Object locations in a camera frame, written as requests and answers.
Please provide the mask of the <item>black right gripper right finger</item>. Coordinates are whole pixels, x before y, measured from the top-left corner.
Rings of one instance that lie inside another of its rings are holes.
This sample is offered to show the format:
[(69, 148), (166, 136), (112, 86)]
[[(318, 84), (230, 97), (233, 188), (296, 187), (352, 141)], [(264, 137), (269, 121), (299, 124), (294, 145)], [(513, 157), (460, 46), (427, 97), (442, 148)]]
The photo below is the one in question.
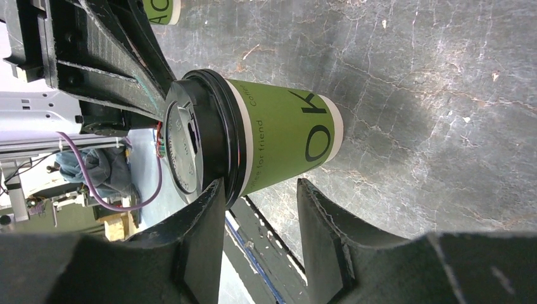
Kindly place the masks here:
[(311, 303), (535, 303), (536, 234), (430, 232), (406, 239), (297, 181)]

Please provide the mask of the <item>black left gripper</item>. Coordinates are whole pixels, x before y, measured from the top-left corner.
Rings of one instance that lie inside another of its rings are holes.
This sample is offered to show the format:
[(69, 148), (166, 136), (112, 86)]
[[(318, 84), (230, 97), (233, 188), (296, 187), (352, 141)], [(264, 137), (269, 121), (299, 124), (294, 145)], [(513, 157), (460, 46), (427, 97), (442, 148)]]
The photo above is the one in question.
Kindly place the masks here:
[(163, 119), (175, 76), (142, 1), (1, 1), (1, 23), (19, 80)]

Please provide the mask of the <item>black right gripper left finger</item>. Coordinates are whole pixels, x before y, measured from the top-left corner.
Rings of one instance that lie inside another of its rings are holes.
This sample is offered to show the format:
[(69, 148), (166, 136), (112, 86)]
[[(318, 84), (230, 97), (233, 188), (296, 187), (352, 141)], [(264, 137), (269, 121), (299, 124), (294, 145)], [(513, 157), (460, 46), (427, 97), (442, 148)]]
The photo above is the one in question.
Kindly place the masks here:
[(2, 303), (217, 303), (225, 191), (126, 241), (88, 234), (2, 234)]

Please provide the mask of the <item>green paper coffee cup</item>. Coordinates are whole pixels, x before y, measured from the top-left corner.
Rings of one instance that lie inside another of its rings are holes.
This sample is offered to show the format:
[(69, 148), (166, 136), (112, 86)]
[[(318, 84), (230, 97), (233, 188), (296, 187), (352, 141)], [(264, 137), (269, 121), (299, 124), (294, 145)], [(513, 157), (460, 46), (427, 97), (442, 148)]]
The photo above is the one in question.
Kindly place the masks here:
[(303, 174), (338, 153), (344, 123), (335, 103), (310, 91), (228, 79), (243, 119), (241, 196)]

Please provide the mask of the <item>black plastic cup lid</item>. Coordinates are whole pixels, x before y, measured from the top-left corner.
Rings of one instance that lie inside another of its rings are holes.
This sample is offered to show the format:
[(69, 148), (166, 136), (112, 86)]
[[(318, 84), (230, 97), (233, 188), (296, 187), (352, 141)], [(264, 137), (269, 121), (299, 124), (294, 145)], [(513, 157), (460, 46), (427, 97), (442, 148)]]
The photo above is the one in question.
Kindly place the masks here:
[(191, 70), (172, 82), (166, 101), (163, 133), (176, 190), (192, 203), (222, 178), (231, 208), (246, 178), (246, 134), (230, 85), (213, 70)]

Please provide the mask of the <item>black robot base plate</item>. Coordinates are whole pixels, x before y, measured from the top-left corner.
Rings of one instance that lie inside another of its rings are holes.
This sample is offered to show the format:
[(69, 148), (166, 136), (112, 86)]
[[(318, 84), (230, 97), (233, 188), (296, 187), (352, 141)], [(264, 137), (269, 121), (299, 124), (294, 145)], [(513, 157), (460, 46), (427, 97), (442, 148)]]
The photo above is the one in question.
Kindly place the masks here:
[(225, 214), (221, 303), (309, 303), (302, 264), (248, 198)]

